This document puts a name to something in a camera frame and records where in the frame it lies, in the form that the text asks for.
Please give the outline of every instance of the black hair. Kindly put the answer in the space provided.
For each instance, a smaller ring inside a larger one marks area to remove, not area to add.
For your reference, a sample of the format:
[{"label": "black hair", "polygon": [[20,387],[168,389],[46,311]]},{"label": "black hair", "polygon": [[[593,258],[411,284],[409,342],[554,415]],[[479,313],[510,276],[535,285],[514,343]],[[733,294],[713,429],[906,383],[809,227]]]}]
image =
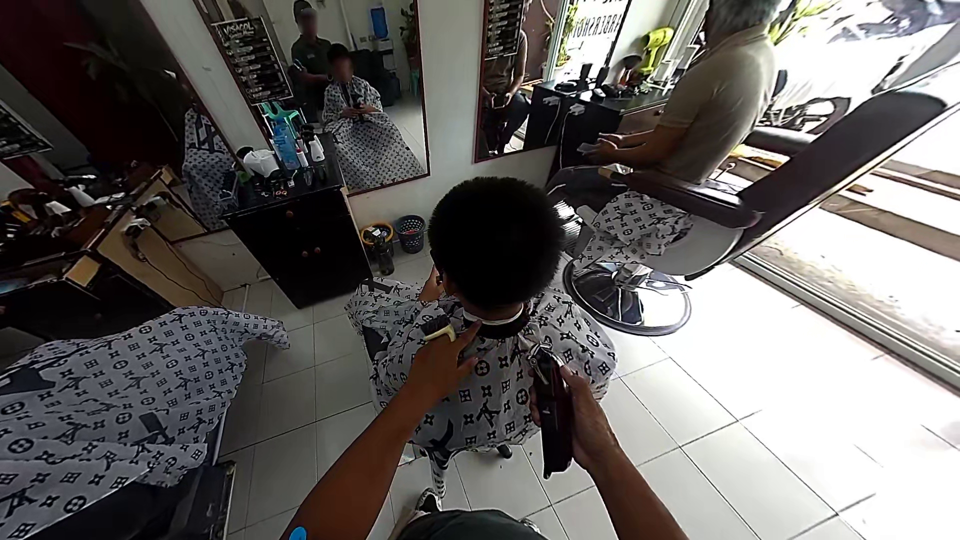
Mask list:
[{"label": "black hair", "polygon": [[478,177],[444,195],[427,237],[438,270],[466,300],[489,309],[526,302],[550,284],[564,229],[541,189]]},{"label": "black hair", "polygon": [[330,45],[330,49],[326,51],[326,60],[330,63],[334,63],[339,59],[346,58],[349,60],[350,51],[347,49],[346,45],[343,43],[334,43]]},{"label": "black hair", "polygon": [[307,0],[296,0],[294,2],[294,21],[300,22],[300,12],[308,8],[313,8]]}]

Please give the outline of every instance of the barber's hand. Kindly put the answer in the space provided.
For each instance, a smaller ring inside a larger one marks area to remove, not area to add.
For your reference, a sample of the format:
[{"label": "barber's hand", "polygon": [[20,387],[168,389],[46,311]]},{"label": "barber's hand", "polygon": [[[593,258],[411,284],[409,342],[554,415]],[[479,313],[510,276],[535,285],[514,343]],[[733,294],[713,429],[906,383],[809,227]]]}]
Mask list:
[{"label": "barber's hand", "polygon": [[442,398],[453,393],[464,377],[473,373],[473,366],[480,359],[476,356],[457,363],[461,351],[473,341],[480,330],[480,322],[450,341],[442,335],[420,347],[414,355],[414,364],[410,368],[410,377],[402,386],[413,396],[423,399],[426,406],[433,406]]},{"label": "barber's hand", "polygon": [[[573,399],[573,458],[587,472],[595,471],[611,453],[622,452],[620,443],[616,441],[607,415],[593,399],[589,382],[566,366],[560,368],[560,374],[569,386]],[[530,387],[530,395],[530,412],[534,424],[539,426],[540,410],[537,408],[537,391],[533,386]]]},{"label": "barber's hand", "polygon": [[616,162],[616,144],[606,140],[605,138],[598,138],[596,142],[596,149],[589,152],[584,152],[584,155],[587,156],[587,159],[591,163],[596,163],[597,165],[609,165]]},{"label": "barber's hand", "polygon": [[601,140],[608,140],[608,141],[612,142],[614,146],[616,146],[617,148],[619,148],[619,147],[623,146],[623,139],[624,139],[624,136],[623,136],[623,135],[618,135],[618,134],[600,134],[600,137],[597,138],[597,142],[600,142]]}]

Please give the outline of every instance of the mirror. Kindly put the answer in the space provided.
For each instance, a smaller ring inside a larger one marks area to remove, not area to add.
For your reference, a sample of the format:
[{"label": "mirror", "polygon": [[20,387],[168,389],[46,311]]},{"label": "mirror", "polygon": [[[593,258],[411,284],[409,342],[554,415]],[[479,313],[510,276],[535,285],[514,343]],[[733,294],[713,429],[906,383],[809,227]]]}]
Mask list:
[{"label": "mirror", "polygon": [[557,144],[565,108],[538,88],[572,95],[603,83],[630,3],[485,0],[476,161]]},{"label": "mirror", "polygon": [[[168,165],[176,177],[169,204],[192,217],[188,233],[168,239],[223,229],[215,196],[234,156],[143,5],[52,0],[7,8],[0,109],[45,143],[0,151],[0,169],[30,184],[15,196],[80,204],[77,189],[106,197],[125,190],[139,165]],[[7,125],[0,121],[0,130]]]},{"label": "mirror", "polygon": [[[263,25],[264,40],[269,37],[276,53],[269,62],[286,84],[273,86],[273,79],[249,72],[241,73],[238,84],[252,81],[267,93],[264,101],[299,111],[315,133],[333,134],[350,195],[429,174],[416,2],[196,2],[214,29],[237,19]],[[268,56],[258,50],[251,54]],[[236,56],[234,50],[222,52],[228,64]]]}]

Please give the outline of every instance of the black and white shoe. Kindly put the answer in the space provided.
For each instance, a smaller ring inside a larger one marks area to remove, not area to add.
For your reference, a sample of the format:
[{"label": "black and white shoe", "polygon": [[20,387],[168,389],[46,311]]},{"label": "black and white shoe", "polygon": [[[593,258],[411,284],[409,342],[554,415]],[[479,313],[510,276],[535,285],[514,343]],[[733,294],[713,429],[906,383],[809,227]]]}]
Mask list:
[{"label": "black and white shoe", "polygon": [[426,488],[417,499],[417,505],[414,508],[420,512],[433,513],[440,512],[443,508],[440,505],[440,496],[433,488]]}]

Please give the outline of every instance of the beige shirt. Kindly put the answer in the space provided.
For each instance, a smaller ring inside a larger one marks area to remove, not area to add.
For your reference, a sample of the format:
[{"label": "beige shirt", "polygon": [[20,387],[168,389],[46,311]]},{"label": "beige shirt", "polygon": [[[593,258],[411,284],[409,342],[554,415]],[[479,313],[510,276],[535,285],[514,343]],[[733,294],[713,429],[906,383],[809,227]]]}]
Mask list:
[{"label": "beige shirt", "polygon": [[686,128],[680,145],[658,169],[701,183],[750,133],[770,104],[777,66],[766,25],[727,37],[681,77],[660,117]]}]

